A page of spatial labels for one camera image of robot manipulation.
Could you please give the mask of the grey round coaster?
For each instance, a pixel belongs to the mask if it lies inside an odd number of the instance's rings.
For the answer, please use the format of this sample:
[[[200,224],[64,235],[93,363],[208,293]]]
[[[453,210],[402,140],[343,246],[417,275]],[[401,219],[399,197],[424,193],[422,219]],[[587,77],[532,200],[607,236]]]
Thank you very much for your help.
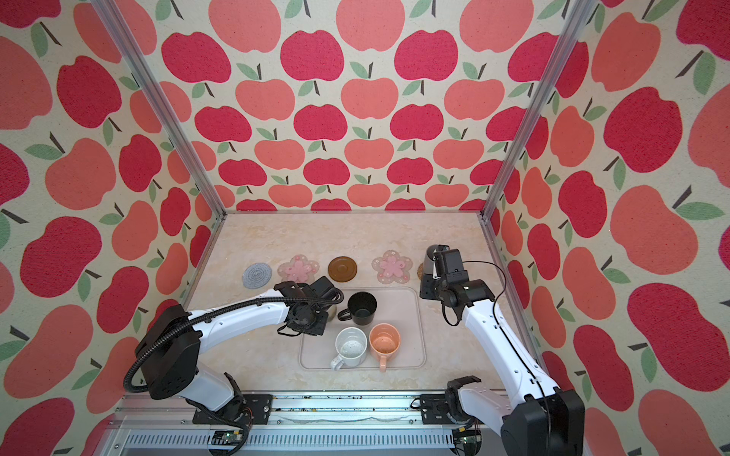
[[[257,262],[245,269],[241,281],[244,288],[257,290],[264,287],[271,280],[272,275],[273,271],[268,264]]]

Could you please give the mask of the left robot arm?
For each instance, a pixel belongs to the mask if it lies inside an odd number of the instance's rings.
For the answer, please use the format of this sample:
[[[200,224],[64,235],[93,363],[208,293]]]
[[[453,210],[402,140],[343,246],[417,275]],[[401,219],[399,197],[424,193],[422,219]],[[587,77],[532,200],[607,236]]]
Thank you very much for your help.
[[[170,307],[135,349],[124,389],[148,393],[154,400],[180,396],[208,415],[224,417],[233,407],[243,412],[243,393],[232,376],[209,370],[200,355],[269,326],[275,326],[280,336],[321,336],[329,309],[343,300],[343,292],[321,277],[312,284],[285,281],[255,298],[209,310]]]

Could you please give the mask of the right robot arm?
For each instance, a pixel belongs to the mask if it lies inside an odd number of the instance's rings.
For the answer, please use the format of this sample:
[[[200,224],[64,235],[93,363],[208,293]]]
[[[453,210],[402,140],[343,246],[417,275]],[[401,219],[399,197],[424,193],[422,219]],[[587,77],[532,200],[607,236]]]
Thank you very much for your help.
[[[511,330],[492,290],[481,279],[470,279],[458,250],[440,244],[427,249],[419,295],[454,311],[479,341],[507,393],[500,396],[475,376],[450,381],[445,403],[452,423],[485,425],[500,436],[509,455],[583,454],[583,400],[542,369]]]

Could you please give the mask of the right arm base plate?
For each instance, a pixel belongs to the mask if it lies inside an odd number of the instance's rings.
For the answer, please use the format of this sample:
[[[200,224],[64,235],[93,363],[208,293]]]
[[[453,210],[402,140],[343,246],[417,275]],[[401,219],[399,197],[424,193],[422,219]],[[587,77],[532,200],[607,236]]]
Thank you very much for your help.
[[[422,394],[412,401],[412,410],[420,413],[425,425],[454,425],[466,427],[477,423],[491,429],[499,429],[503,424],[497,406],[499,403],[480,394],[467,391],[456,396],[439,394]]]

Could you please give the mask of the grey mug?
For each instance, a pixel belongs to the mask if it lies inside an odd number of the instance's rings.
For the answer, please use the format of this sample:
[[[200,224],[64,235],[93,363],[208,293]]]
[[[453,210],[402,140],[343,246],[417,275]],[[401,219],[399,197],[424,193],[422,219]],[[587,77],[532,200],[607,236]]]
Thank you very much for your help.
[[[439,277],[441,267],[438,265],[439,258],[443,252],[449,251],[450,247],[444,244],[434,244],[427,248],[424,262],[421,268],[421,278]]]

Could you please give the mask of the beige mug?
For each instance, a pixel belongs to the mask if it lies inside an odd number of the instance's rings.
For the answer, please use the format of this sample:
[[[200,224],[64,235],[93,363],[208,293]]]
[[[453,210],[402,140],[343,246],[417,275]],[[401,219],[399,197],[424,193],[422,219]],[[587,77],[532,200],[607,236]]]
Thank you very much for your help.
[[[327,309],[327,322],[330,323],[335,320],[337,314],[336,305],[329,306]]]

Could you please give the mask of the brown wooden round coaster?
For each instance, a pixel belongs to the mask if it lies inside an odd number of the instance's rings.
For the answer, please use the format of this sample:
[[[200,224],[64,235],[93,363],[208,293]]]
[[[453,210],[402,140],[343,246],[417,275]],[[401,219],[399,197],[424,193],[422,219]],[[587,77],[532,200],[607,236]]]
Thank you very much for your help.
[[[337,256],[328,264],[328,275],[336,282],[348,282],[357,275],[357,262],[349,256]]]

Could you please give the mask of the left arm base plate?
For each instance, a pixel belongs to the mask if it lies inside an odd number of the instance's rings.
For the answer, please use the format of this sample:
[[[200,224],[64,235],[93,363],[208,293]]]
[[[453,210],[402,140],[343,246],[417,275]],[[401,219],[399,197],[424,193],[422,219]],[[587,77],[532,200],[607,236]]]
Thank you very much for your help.
[[[196,411],[193,423],[196,425],[230,426],[247,428],[250,425],[266,425],[271,413],[271,394],[242,394],[234,396],[217,412],[206,412],[198,403],[186,399]]]

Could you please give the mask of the pink flower coaster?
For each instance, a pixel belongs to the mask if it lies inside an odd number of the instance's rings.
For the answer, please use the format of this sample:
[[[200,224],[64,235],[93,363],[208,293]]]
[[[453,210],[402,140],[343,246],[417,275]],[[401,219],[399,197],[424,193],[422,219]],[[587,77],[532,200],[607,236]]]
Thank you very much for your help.
[[[386,251],[372,261],[376,278],[382,284],[406,284],[412,277],[413,261],[394,250]]]
[[[307,256],[297,254],[289,262],[281,264],[278,274],[283,281],[309,283],[319,273],[319,264],[315,260],[308,260]]]

